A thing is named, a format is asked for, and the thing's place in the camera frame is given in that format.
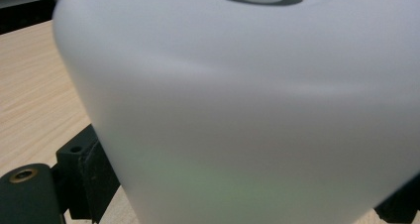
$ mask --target wooden table surface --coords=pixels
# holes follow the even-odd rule
[[[32,163],[54,165],[55,151],[89,123],[55,48],[51,22],[0,36],[0,175]],[[101,223],[139,223],[122,188]],[[371,210],[354,224],[384,223]],[[414,223],[420,224],[419,215]]]

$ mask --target white plastic housing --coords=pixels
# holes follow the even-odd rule
[[[420,0],[61,0],[143,224],[352,223],[420,169]]]

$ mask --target black mount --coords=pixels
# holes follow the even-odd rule
[[[72,219],[99,223],[120,186],[92,128],[86,127],[56,152],[52,168],[32,164],[0,178],[0,223],[65,223]]]
[[[387,223],[412,223],[420,210],[420,174],[386,198],[374,209]]]

